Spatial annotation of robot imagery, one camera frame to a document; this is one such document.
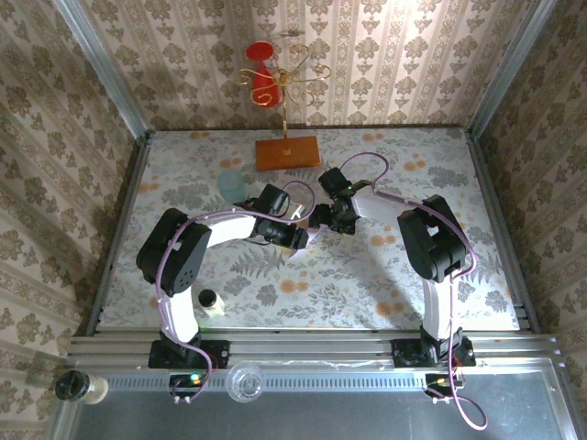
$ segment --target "glass cup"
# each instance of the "glass cup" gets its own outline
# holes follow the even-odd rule
[[[247,200],[245,194],[245,178],[237,170],[222,171],[218,176],[218,188],[224,200],[237,204]]]
[[[260,368],[250,362],[235,365],[227,375],[228,395],[237,402],[252,402],[263,391]]]

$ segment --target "table surface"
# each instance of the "table surface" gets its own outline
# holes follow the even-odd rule
[[[160,325],[154,287],[143,280],[136,255],[166,209],[198,215],[226,208],[216,185],[221,171],[241,171],[249,196],[258,195],[269,182],[282,187],[302,180],[314,188],[318,203],[327,203],[317,178],[357,152],[375,151],[391,163],[379,188],[419,200],[443,196],[479,256],[478,268],[458,286],[456,312],[463,328],[519,328],[461,129],[291,130],[291,137],[311,135],[318,138],[321,167],[256,172],[255,140],[278,138],[279,132],[154,134],[100,326]],[[361,158],[345,168],[345,175],[355,182],[381,171],[377,159]],[[293,200],[309,204],[307,190],[290,188]],[[226,315],[209,318],[196,308],[198,322],[204,328],[416,329],[424,299],[422,281],[408,263],[395,220],[403,210],[391,208],[385,225],[359,220],[354,236],[322,232],[293,258],[287,249],[242,240],[209,249],[193,292],[216,291],[225,301]]]

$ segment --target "cup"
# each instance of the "cup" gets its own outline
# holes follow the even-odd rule
[[[247,200],[245,194],[245,178],[237,170],[222,171],[218,176],[218,188],[224,200],[237,204]]]
[[[259,366],[250,362],[235,365],[227,374],[227,391],[237,402],[246,403],[258,399],[263,391],[263,376]]]

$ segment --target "wooden base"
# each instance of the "wooden base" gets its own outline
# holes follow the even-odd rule
[[[288,170],[320,166],[316,136],[258,140],[257,171]]]

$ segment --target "damask wallpaper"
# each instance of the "damask wallpaper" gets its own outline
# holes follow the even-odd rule
[[[482,136],[526,284],[587,415],[587,1],[559,0]]]
[[[292,87],[309,126],[457,124],[471,119],[529,0],[82,0],[110,61],[153,130],[278,127],[238,85],[257,40],[283,67],[310,49],[323,82]],[[301,71],[302,78],[315,74]]]
[[[134,141],[49,0],[0,0],[0,437],[41,438]]]

